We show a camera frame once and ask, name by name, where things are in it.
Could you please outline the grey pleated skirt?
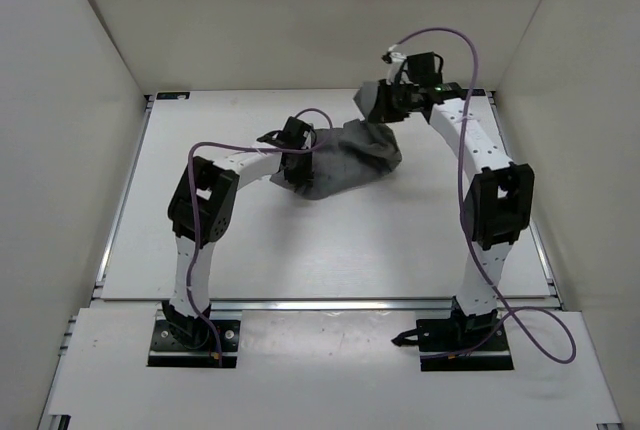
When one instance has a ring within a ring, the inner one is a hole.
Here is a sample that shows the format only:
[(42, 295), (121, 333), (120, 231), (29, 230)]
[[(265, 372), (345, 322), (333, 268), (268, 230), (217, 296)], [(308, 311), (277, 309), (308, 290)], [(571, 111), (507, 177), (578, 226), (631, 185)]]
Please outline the grey pleated skirt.
[[(311, 112), (324, 113), (319, 108), (308, 107), (290, 117), (303, 120), (302, 116)], [(391, 174), (402, 162), (396, 136), (385, 124), (356, 118), (335, 127), (329, 120), (325, 128), (314, 130), (317, 134), (311, 148), (314, 185), (309, 192), (301, 193), (299, 189), (294, 192), (306, 200), (322, 200), (375, 183)], [(278, 171), (271, 181), (284, 188)]]

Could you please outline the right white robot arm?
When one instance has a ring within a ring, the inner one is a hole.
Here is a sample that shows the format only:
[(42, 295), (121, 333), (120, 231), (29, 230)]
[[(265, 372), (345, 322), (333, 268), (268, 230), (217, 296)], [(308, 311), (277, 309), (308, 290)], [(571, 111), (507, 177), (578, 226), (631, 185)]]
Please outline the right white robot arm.
[(461, 226), (469, 246), (462, 285), (452, 301), (449, 341), (460, 350), (480, 343), (497, 320), (496, 287), (507, 256), (530, 222), (534, 172), (515, 163), (471, 112), (471, 91), (443, 80), (443, 58), (427, 52), (382, 57), (388, 76), (367, 82), (354, 101), (370, 123), (423, 116), (457, 158)]

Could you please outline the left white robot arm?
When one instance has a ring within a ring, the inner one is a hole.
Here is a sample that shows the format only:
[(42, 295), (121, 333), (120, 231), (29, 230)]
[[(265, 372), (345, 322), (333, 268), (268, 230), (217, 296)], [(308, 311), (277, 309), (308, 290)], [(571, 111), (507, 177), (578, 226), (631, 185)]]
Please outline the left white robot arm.
[(210, 320), (209, 277), (213, 251), (230, 227), (239, 190), (281, 174), (295, 184), (311, 179), (313, 126), (290, 117), (251, 147), (209, 160), (192, 149), (168, 207), (177, 248), (173, 295), (162, 304), (173, 336), (199, 348), (218, 335)]

